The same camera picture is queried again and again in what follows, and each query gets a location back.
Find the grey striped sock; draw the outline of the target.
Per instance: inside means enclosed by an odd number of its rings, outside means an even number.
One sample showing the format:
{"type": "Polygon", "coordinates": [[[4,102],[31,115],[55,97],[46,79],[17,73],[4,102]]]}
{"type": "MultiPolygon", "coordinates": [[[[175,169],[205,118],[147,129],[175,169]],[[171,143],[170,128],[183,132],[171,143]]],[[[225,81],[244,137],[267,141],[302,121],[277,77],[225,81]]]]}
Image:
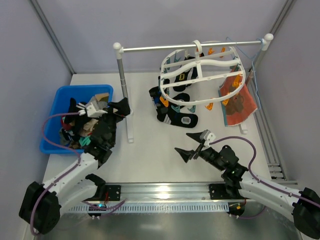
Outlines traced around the grey striped sock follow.
{"type": "Polygon", "coordinates": [[[93,107],[95,110],[104,110],[108,107],[108,102],[104,101],[103,98],[98,99],[96,96],[92,96],[86,107],[93,107]]]}

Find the black blue sport sock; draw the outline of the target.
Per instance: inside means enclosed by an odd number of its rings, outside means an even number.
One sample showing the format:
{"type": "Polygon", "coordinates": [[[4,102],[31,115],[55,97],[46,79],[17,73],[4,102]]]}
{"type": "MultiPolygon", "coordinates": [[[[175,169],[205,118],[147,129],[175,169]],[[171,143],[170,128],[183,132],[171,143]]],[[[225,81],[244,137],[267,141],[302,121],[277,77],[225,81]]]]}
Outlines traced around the black blue sport sock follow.
{"type": "Polygon", "coordinates": [[[156,110],[157,120],[170,125],[172,121],[169,117],[169,102],[162,97],[162,93],[157,86],[149,90],[149,95],[156,110]]]}
{"type": "Polygon", "coordinates": [[[169,111],[165,115],[164,123],[182,127],[182,128],[194,128],[198,124],[198,116],[193,113],[182,113],[176,111],[169,111]]]}

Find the navy christmas sock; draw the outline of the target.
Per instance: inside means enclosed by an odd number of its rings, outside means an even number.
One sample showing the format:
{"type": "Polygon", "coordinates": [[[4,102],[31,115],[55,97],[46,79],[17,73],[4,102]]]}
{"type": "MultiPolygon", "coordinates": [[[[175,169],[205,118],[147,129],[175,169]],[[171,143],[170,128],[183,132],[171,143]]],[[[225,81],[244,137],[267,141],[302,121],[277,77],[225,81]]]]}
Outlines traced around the navy christmas sock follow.
{"type": "MultiPolygon", "coordinates": [[[[176,96],[174,96],[172,99],[175,100],[175,101],[179,101],[179,102],[189,102],[190,101],[190,95],[187,94],[187,93],[181,92],[181,93],[177,94],[176,96]]],[[[175,104],[175,103],[172,103],[172,102],[169,105],[171,107],[177,107],[177,106],[180,106],[181,108],[184,107],[183,105],[178,105],[178,104],[175,104]]]]}
{"type": "MultiPolygon", "coordinates": [[[[189,70],[184,71],[183,73],[177,75],[175,77],[174,82],[180,83],[187,80],[194,80],[198,77],[198,71],[196,67],[190,68],[189,70]]],[[[187,87],[191,86],[191,84],[174,86],[173,90],[176,92],[183,92],[187,87]]]]}

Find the white oval clip hanger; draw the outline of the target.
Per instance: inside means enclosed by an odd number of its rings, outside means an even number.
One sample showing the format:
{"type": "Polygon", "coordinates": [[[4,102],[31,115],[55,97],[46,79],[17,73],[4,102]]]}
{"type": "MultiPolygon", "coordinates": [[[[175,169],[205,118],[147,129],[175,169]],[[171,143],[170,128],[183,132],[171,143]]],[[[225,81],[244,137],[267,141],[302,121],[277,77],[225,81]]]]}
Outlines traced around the white oval clip hanger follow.
{"type": "Polygon", "coordinates": [[[175,51],[168,54],[164,60],[161,63],[160,67],[160,79],[158,88],[162,94],[162,97],[168,101],[172,102],[177,105],[183,105],[183,106],[196,106],[196,105],[202,105],[202,104],[210,104],[210,103],[216,103],[216,102],[222,102],[224,100],[228,100],[235,94],[237,94],[242,87],[245,85],[245,77],[246,77],[246,71],[243,67],[241,58],[239,57],[239,54],[236,50],[236,46],[248,46],[252,44],[262,44],[263,42],[260,41],[241,41],[241,42],[221,42],[221,41],[207,41],[207,42],[200,42],[198,40],[194,40],[192,44],[185,44],[185,45],[170,45],[170,46],[164,46],[164,49],[175,49],[175,51]],[[205,56],[201,56],[203,53],[204,48],[209,47],[227,47],[229,48],[228,51],[222,51],[220,53],[215,54],[207,54],[205,56]],[[216,75],[203,75],[203,67],[207,68],[208,66],[212,67],[239,67],[238,71],[223,73],[223,74],[216,74],[216,75]],[[174,83],[168,83],[165,84],[166,79],[174,78],[181,73],[192,69],[193,67],[197,68],[197,78],[186,80],[183,82],[174,82],[174,83]],[[195,100],[195,101],[177,101],[173,100],[169,96],[168,93],[166,93],[166,89],[181,86],[181,85],[187,85],[187,84],[196,84],[201,82],[208,82],[208,81],[214,81],[222,78],[232,77],[236,76],[235,83],[233,86],[237,85],[236,89],[228,93],[225,96],[222,97],[213,97],[209,99],[203,99],[203,100],[195,100]]]}

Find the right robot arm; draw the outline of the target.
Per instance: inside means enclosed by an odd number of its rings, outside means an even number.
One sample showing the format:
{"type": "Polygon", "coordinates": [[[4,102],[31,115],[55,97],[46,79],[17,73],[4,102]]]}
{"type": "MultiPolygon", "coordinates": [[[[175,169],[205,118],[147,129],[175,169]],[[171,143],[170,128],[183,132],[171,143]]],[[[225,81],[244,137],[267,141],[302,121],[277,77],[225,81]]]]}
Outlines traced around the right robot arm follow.
{"type": "Polygon", "coordinates": [[[203,159],[222,172],[229,196],[259,202],[292,221],[304,235],[315,240],[320,238],[320,197],[314,190],[290,188],[259,176],[252,171],[254,161],[250,160],[248,166],[241,165],[229,145],[224,145],[220,151],[214,150],[211,146],[225,139],[217,140],[209,130],[187,133],[187,136],[199,145],[195,150],[175,148],[185,163],[203,159]]]}

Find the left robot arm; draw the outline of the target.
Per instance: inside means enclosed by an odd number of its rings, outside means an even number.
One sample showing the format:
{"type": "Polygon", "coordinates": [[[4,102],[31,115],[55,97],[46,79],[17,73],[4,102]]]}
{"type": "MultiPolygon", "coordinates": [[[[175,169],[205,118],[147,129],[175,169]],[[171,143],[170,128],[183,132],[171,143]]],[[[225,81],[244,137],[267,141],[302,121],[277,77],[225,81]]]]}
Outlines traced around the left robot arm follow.
{"type": "Polygon", "coordinates": [[[87,199],[100,199],[107,191],[106,182],[94,171],[102,167],[112,154],[117,123],[131,114],[127,97],[107,105],[103,110],[95,108],[91,102],[79,103],[76,105],[78,111],[64,113],[65,117],[86,116],[98,122],[83,153],[72,150],[77,156],[74,163],[50,180],[34,181],[27,187],[18,215],[29,223],[33,236],[49,233],[70,208],[87,199]]]}

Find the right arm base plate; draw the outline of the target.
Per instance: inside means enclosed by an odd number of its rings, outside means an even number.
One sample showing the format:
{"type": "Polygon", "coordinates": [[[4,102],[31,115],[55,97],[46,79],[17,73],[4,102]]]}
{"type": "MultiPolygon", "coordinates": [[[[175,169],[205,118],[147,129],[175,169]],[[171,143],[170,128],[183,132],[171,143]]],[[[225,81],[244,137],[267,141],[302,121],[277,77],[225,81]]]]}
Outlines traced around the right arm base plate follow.
{"type": "Polygon", "coordinates": [[[211,200],[244,200],[239,190],[235,187],[230,187],[224,183],[211,183],[208,185],[209,195],[211,200]]]}

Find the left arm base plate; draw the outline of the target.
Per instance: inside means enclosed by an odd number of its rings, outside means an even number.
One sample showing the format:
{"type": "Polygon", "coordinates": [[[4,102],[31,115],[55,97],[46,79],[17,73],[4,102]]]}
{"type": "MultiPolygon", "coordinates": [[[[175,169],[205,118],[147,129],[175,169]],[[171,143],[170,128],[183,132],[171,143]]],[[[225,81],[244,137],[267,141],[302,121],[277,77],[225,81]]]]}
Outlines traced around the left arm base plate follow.
{"type": "Polygon", "coordinates": [[[118,184],[107,184],[102,187],[100,200],[103,202],[115,202],[121,199],[122,186],[118,184]]]}

